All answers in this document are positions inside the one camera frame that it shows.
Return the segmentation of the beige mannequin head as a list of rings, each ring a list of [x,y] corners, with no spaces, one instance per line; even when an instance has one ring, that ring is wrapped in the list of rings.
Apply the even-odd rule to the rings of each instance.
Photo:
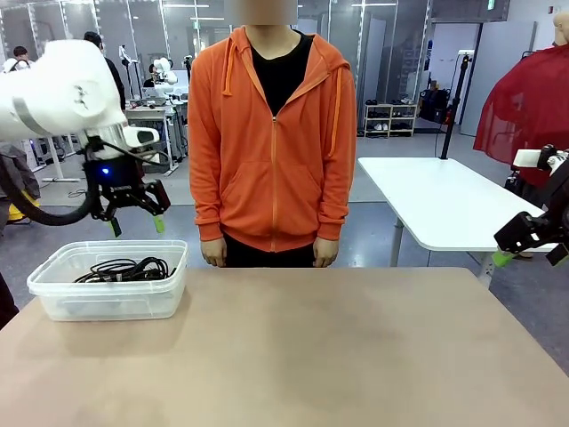
[[[559,12],[553,19],[555,28],[554,45],[569,44],[569,12]]]

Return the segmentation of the red sheer cape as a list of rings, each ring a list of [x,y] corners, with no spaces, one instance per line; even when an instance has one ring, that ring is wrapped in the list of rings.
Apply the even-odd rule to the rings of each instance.
[[[533,52],[491,90],[473,149],[513,165],[521,149],[569,149],[569,44]]]

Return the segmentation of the person's left forearm orange sleeve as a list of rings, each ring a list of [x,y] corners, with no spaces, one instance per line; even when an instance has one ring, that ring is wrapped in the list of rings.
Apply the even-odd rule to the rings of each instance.
[[[341,228],[349,213],[348,202],[354,175],[351,162],[329,162],[325,164],[324,184],[318,208],[317,236],[337,241]]]

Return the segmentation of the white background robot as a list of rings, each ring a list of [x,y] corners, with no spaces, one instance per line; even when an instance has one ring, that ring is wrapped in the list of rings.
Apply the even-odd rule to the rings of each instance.
[[[178,83],[178,78],[172,71],[170,61],[166,58],[154,60],[153,70],[155,91],[159,97],[165,98],[173,92],[174,86]]]

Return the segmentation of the gray jacket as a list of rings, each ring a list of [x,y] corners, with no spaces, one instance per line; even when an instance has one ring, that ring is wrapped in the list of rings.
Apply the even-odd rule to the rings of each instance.
[[[0,144],[0,159],[4,161],[7,172],[18,189],[38,200],[41,197],[40,186],[28,166],[26,153],[11,144]]]

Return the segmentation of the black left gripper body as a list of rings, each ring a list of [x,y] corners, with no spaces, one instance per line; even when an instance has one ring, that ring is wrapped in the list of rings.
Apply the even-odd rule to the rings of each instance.
[[[87,161],[86,178],[108,201],[125,201],[143,190],[139,163],[131,156]]]

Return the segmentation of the black equipment bags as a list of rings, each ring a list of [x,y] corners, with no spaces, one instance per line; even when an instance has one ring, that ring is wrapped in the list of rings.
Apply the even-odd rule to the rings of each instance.
[[[450,100],[449,89],[426,89],[420,94],[419,118],[442,124],[446,120]]]

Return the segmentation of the white background desk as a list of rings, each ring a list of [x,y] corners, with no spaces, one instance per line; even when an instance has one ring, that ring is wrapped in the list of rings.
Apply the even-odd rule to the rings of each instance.
[[[62,182],[75,183],[79,182],[79,178],[65,177],[61,165],[76,152],[75,140],[71,134],[56,137],[45,137],[36,140],[30,140],[30,147],[34,152],[36,167],[34,172],[40,172],[51,166],[54,176],[45,176],[42,182]]]

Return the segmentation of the gray workbench desk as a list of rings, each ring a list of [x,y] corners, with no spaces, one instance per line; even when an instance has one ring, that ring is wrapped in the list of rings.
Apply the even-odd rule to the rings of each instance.
[[[125,111],[129,122],[145,122],[162,125],[161,141],[164,142],[166,154],[169,156],[168,168],[164,176],[170,176],[185,159],[188,152],[186,127],[183,124],[182,113],[185,108],[179,104],[167,102],[164,106],[131,106]]]

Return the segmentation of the white side table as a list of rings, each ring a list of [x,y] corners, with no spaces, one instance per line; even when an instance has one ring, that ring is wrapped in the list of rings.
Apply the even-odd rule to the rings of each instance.
[[[438,157],[360,157],[396,215],[389,265],[398,263],[407,230],[431,252],[480,253],[478,280],[491,285],[497,251],[494,234],[520,212],[536,206],[454,160]]]

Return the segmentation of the person's right forearm orange sleeve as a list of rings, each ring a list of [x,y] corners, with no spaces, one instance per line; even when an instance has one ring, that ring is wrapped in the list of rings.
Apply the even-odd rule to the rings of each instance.
[[[202,242],[209,242],[222,237],[219,171],[218,167],[211,165],[190,163],[189,187],[195,202],[195,223]]]

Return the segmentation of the person's left hand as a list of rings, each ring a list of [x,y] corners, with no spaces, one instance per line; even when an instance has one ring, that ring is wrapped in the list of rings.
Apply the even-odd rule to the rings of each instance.
[[[327,240],[317,238],[313,245],[314,267],[327,268],[331,266],[337,258],[339,252],[338,240]]]

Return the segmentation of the bystander in dark clothes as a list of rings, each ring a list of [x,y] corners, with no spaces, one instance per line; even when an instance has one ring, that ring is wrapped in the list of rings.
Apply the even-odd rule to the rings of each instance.
[[[12,293],[0,272],[0,330],[19,314]]]

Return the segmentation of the black tripod stand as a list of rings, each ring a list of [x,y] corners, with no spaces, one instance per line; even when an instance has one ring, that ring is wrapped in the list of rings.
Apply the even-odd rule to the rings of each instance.
[[[448,159],[448,151],[449,151],[449,147],[450,147],[451,138],[453,136],[453,128],[455,125],[455,118],[456,118],[456,114],[457,114],[457,109],[458,109],[458,106],[459,106],[459,103],[461,100],[462,87],[464,84],[464,80],[465,80],[465,76],[467,74],[469,64],[470,64],[472,57],[473,57],[473,54],[474,54],[474,51],[473,50],[460,50],[458,52],[458,54],[461,56],[460,74],[459,74],[459,79],[458,79],[457,86],[455,89],[453,101],[451,104],[448,126],[447,126],[447,129],[445,132],[445,140],[444,140],[443,149],[442,149],[442,152],[440,155],[441,160],[447,160]]]

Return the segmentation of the clear plastic storage bin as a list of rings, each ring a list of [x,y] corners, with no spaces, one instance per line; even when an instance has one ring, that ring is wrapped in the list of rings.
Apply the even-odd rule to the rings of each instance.
[[[62,246],[27,279],[54,321],[169,318],[185,285],[188,244],[181,240],[83,241]],[[133,268],[122,282],[75,283],[105,268]]]

